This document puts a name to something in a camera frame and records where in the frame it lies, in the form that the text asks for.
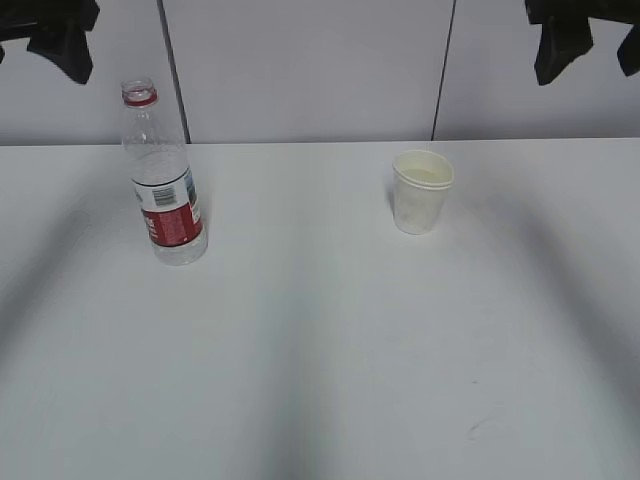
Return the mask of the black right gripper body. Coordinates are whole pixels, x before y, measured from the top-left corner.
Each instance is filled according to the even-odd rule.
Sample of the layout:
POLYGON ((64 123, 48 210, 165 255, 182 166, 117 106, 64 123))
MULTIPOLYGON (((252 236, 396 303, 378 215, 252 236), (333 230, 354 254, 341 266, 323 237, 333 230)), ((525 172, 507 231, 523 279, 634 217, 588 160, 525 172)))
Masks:
POLYGON ((639 0, 525 0, 532 25, 550 17, 595 18, 629 25, 639 24, 639 0))

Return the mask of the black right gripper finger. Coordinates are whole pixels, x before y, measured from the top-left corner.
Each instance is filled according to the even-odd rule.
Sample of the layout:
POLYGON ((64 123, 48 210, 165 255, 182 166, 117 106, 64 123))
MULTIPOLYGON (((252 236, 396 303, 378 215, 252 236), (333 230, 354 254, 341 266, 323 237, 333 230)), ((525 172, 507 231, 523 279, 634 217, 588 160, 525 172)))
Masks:
POLYGON ((586 55, 593 45, 587 17, 555 15, 544 20, 534 62, 538 84, 551 84, 567 66, 586 55))
POLYGON ((626 77, 640 71, 640 26, 634 25, 617 51, 620 68, 626 77))

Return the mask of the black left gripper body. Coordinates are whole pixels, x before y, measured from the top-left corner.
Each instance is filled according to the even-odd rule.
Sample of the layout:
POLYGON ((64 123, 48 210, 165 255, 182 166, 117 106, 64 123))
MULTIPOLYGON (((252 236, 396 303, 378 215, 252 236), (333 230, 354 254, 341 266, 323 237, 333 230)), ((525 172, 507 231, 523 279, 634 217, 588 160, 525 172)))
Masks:
POLYGON ((99 12, 94 0, 1 0, 1 40, 67 26, 92 31, 99 12))

